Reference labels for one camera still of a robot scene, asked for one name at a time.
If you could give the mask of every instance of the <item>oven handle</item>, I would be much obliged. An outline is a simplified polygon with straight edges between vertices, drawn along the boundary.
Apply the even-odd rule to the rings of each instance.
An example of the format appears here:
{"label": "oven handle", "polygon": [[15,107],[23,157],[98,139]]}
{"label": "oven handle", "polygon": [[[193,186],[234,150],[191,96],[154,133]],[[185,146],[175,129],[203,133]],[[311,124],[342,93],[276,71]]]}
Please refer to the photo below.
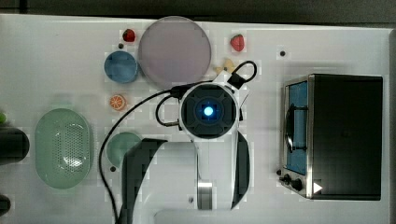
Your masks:
{"label": "oven handle", "polygon": [[307,106],[295,106],[292,104],[289,109],[288,113],[286,114],[286,125],[285,125],[285,142],[286,146],[288,147],[288,150],[290,153],[293,152],[295,149],[306,149],[306,147],[294,147],[293,146],[293,141],[294,141],[294,111],[296,110],[308,110]]}

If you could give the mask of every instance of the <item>orange slice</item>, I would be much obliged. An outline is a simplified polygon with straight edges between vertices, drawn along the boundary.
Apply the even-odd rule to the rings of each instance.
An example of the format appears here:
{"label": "orange slice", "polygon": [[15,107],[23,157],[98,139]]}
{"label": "orange slice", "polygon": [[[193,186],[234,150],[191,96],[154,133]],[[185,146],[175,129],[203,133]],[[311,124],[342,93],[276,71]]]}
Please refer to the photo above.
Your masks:
{"label": "orange slice", "polygon": [[110,98],[110,105],[113,109],[121,111],[126,106],[126,100],[122,95],[113,95]]}

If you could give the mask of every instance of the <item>oven door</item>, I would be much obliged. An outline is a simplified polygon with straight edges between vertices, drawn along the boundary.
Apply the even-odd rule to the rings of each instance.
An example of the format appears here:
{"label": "oven door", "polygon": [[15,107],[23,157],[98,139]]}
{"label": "oven door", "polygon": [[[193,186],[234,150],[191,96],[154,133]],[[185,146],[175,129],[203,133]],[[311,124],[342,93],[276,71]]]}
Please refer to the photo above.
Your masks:
{"label": "oven door", "polygon": [[307,81],[287,86],[285,117],[285,168],[300,175],[306,175],[307,150]]}

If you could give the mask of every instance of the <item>perforated basket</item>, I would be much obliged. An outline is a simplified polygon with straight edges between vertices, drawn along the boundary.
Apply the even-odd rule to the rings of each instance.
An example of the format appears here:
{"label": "perforated basket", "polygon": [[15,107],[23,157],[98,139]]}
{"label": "perforated basket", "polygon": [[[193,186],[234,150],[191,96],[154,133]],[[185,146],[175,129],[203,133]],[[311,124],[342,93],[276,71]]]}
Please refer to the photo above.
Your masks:
{"label": "perforated basket", "polygon": [[56,189],[77,185],[92,166],[91,131],[87,121],[69,109],[45,114],[35,128],[35,168]]}

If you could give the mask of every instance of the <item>oven window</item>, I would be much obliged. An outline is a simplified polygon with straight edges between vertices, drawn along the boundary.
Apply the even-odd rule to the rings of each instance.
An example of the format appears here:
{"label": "oven window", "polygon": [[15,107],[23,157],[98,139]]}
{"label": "oven window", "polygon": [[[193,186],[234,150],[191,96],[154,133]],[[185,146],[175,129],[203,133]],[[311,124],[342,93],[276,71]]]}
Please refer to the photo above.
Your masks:
{"label": "oven window", "polygon": [[305,175],[306,173],[306,119],[308,107],[308,84],[301,82],[289,86],[289,108],[295,106],[292,151],[288,149],[286,168]]}

